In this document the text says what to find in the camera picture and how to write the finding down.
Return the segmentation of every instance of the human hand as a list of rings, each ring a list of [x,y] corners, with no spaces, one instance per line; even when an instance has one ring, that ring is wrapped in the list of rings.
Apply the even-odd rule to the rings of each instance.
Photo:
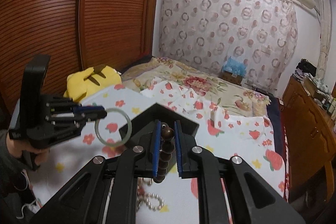
[[[14,158],[21,158],[22,151],[28,151],[37,154],[35,158],[35,164],[41,165],[41,163],[46,162],[49,155],[49,148],[46,149],[36,149],[31,146],[28,140],[11,140],[9,134],[7,134],[6,144],[8,152]]]

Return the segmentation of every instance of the brown wooden bead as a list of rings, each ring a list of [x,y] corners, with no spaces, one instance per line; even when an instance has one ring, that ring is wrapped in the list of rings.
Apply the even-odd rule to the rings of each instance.
[[[170,127],[165,127],[161,129],[161,138],[165,141],[170,141],[174,138],[174,130]]]
[[[164,153],[164,152],[161,152],[161,153],[160,153],[160,156],[159,156],[159,159],[160,159],[161,161],[166,161],[166,162],[170,161],[171,158],[172,158],[172,155],[171,155],[171,154],[167,154],[167,153]]]
[[[158,176],[165,176],[167,174],[168,170],[167,169],[158,169],[157,170],[157,175]]]
[[[168,168],[168,166],[169,166],[169,162],[159,160],[159,168],[160,169],[166,169],[166,168]]]
[[[161,149],[163,152],[171,154],[175,150],[175,145],[172,142],[163,142]]]
[[[161,182],[163,182],[164,179],[165,179],[165,176],[157,176],[157,177],[153,178],[153,181],[155,183],[161,183]]]

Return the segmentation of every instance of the striped wooden door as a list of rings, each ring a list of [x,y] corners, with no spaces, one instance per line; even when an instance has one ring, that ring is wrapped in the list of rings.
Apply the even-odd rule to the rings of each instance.
[[[121,69],[144,53],[147,0],[81,0],[80,47],[84,67]]]

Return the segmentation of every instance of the metal screw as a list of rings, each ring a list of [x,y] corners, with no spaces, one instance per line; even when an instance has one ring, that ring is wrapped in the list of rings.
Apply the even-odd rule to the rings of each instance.
[[[199,146],[194,146],[191,150],[192,150],[192,152],[194,152],[196,154],[199,154],[203,151],[203,149]]]
[[[104,161],[104,158],[102,156],[97,156],[93,158],[94,164],[101,164]]]
[[[243,159],[242,159],[241,157],[234,156],[234,157],[232,158],[232,162],[233,162],[234,164],[241,164],[241,163],[243,162]]]
[[[134,146],[133,151],[135,153],[141,153],[143,151],[143,147],[141,145]]]

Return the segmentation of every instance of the floral bedsheet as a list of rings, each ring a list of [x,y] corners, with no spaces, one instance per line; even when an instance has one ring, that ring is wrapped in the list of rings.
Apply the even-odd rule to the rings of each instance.
[[[146,64],[130,68],[121,76],[121,79],[123,85],[140,92],[148,88],[155,77],[192,88],[206,100],[227,109],[229,114],[245,117],[267,116],[266,106],[270,103],[267,96],[210,76],[169,58],[153,57]]]

